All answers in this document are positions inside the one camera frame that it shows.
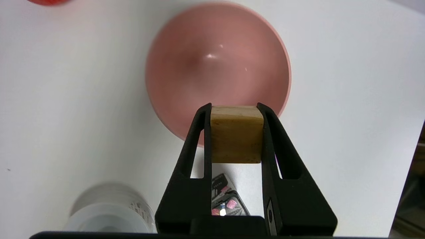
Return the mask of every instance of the white backdrop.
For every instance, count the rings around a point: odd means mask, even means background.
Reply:
[[[0,0],[1,238],[60,230],[104,181],[157,209],[183,142],[151,108],[145,58],[193,2]],[[424,14],[386,0],[239,2],[286,45],[281,121],[338,217],[335,235],[387,236],[425,119]],[[214,168],[263,214],[260,165]]]

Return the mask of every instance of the red object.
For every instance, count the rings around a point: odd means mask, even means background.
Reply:
[[[158,118],[185,139],[195,112],[209,102],[261,102],[280,115],[291,67],[282,40],[264,18],[241,5],[213,2],[184,11],[162,28],[145,79]]]
[[[28,0],[32,3],[43,5],[43,6],[52,6],[64,3],[68,0]]]

